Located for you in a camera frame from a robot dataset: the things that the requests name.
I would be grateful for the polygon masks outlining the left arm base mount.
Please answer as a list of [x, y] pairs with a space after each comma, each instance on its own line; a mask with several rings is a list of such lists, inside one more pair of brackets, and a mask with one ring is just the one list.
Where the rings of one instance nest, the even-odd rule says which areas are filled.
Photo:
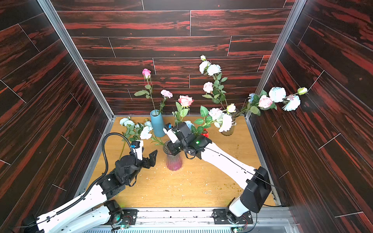
[[135, 225], [137, 221], [137, 209], [123, 209], [115, 200], [104, 202], [104, 206], [108, 209], [109, 220], [105, 225]]

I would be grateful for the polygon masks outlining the teal ceramic vase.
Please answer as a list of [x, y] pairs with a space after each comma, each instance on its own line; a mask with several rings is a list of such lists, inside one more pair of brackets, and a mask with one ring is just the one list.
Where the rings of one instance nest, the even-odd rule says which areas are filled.
[[163, 131], [163, 128], [165, 126], [165, 123], [163, 121], [161, 112], [159, 110], [153, 110], [150, 113], [150, 116], [154, 135], [156, 137], [164, 137], [165, 133]]

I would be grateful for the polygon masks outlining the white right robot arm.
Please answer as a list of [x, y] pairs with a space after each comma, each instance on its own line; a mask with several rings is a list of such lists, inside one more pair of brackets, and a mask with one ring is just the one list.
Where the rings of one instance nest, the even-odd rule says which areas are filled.
[[242, 163], [211, 139], [203, 135], [196, 136], [184, 122], [174, 127], [168, 123], [163, 131], [170, 139], [167, 147], [173, 155], [183, 151], [186, 155], [198, 157], [223, 171], [243, 189], [243, 193], [228, 205], [228, 217], [241, 217], [249, 211], [259, 213], [272, 191], [266, 169], [256, 169]]

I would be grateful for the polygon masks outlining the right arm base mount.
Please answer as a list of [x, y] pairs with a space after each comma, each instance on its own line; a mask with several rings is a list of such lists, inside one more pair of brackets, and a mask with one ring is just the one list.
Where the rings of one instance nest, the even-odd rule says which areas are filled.
[[228, 208], [213, 209], [212, 217], [216, 225], [248, 225], [253, 224], [254, 222], [250, 211], [244, 213], [242, 216], [235, 216], [231, 211], [228, 210]]

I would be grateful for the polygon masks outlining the blue pink glass vase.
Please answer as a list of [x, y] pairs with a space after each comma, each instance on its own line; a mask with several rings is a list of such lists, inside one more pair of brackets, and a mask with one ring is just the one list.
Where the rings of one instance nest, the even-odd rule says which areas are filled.
[[183, 161], [182, 161], [182, 157], [180, 154], [173, 155], [171, 153], [171, 150], [168, 146], [170, 142], [171, 142], [170, 140], [167, 141], [165, 145], [163, 146], [163, 151], [166, 154], [166, 166], [171, 171], [177, 171], [182, 167]]

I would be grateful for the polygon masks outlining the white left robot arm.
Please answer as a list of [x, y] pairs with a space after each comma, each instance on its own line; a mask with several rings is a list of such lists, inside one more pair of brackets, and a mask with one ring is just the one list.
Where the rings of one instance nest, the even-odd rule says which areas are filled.
[[134, 214], [126, 214], [113, 199], [126, 187], [136, 183], [142, 168], [155, 166], [157, 150], [139, 160], [130, 154], [116, 161], [116, 167], [101, 177], [82, 195], [38, 217], [24, 219], [23, 233], [82, 233], [95, 226], [129, 225]]

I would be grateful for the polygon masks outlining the pink carnation flower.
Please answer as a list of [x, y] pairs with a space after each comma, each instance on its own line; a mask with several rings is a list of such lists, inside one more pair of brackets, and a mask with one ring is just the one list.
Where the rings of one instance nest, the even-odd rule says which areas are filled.
[[173, 97], [173, 94], [170, 91], [165, 90], [165, 89], [162, 90], [160, 94], [163, 97], [163, 100], [160, 102], [160, 107], [159, 107], [159, 113], [161, 114], [163, 112], [163, 108], [165, 107], [166, 101], [168, 99], [171, 99]]

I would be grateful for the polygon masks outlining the blue carnation flower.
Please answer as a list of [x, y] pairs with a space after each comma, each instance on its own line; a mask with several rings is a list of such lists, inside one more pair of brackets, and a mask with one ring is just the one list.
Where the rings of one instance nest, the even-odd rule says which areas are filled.
[[190, 130], [192, 129], [192, 126], [194, 126], [194, 124], [189, 120], [185, 121], [185, 124], [188, 126]]

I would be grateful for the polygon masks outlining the small blue flower sprig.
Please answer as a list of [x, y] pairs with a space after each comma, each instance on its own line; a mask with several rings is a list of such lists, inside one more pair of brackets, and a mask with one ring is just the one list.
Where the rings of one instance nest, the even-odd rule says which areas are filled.
[[164, 145], [161, 138], [158, 138], [154, 134], [154, 128], [152, 123], [145, 119], [144, 123], [135, 123], [129, 116], [124, 117], [119, 121], [119, 124], [126, 128], [122, 135], [127, 138], [130, 142], [136, 140], [152, 140], [152, 143], [156, 145]]

